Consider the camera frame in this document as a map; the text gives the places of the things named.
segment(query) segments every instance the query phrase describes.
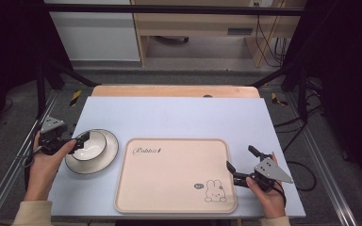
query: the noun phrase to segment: rabbit ear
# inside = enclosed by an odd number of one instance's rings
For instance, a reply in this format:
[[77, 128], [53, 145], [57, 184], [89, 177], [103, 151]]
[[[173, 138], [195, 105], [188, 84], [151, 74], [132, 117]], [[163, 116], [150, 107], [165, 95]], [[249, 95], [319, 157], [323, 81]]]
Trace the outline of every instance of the rabbit ear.
[[207, 185], [207, 188], [211, 188], [211, 187], [215, 186], [215, 183], [212, 180], [208, 180], [206, 185]]
[[221, 188], [222, 182], [219, 181], [219, 180], [216, 180], [216, 181], [214, 182], [214, 186], [215, 186], [215, 187], [218, 187], [218, 188]]

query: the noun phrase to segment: rectangular tray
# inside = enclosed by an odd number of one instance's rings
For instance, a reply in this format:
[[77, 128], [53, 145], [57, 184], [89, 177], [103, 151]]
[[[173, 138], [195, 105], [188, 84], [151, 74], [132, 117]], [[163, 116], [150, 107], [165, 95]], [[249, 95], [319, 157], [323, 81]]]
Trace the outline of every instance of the rectangular tray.
[[236, 208], [221, 139], [131, 139], [115, 206], [122, 213], [230, 213]]

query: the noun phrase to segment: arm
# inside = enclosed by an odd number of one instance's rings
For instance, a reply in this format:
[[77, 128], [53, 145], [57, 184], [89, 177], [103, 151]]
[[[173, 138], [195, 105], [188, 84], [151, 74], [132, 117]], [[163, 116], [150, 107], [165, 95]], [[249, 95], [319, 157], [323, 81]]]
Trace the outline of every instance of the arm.
[[[38, 147], [39, 138], [40, 133], [35, 137], [34, 149]], [[48, 201], [49, 191], [61, 161], [74, 145], [75, 140], [71, 140], [54, 155], [41, 152], [34, 155], [28, 188], [13, 225], [51, 225], [52, 202]]]
[[[272, 161], [274, 161], [275, 163], [277, 162], [274, 153], [272, 154]], [[251, 188], [251, 190], [256, 194], [258, 200], [260, 201], [261, 207], [264, 212], [264, 218], [260, 220], [262, 225], [289, 225], [289, 219], [285, 213], [284, 200], [278, 192], [276, 192], [275, 190], [271, 190], [269, 192], [262, 191], [258, 184], [250, 177], [246, 178], [246, 183], [248, 184], [249, 188]], [[281, 183], [275, 183], [274, 186], [282, 190], [280, 185]]]

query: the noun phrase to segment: hand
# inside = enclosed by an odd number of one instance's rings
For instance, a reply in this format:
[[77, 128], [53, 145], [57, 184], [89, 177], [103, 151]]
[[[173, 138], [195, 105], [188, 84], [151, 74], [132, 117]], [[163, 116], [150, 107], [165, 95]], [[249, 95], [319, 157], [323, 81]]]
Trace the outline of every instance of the hand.
[[[35, 136], [34, 150], [39, 146], [40, 132]], [[61, 161], [69, 153], [75, 140], [72, 139], [64, 144], [54, 155], [46, 155], [37, 152], [34, 155], [34, 163], [30, 166], [30, 176], [28, 181], [25, 201], [46, 201], [48, 200], [49, 191], [58, 172]]]
[[[274, 153], [272, 154], [272, 161], [277, 163], [277, 159]], [[272, 189], [269, 192], [264, 192], [263, 190], [261, 190], [258, 184], [250, 177], [246, 178], [246, 183], [248, 184], [249, 188], [251, 188], [251, 190], [256, 194], [258, 200], [260, 201], [261, 207], [264, 212], [264, 218], [280, 218], [286, 215], [284, 199], [277, 191]], [[275, 183], [274, 187], [282, 190], [280, 185], [281, 183], [279, 185]]]

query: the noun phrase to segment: cartoon rabbit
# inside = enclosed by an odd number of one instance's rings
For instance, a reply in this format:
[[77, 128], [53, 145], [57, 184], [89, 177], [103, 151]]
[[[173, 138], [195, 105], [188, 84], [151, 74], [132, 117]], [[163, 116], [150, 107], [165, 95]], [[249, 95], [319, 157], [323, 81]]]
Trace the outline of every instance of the cartoon rabbit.
[[224, 189], [222, 189], [222, 182], [219, 180], [209, 180], [206, 184], [206, 202], [226, 202]]

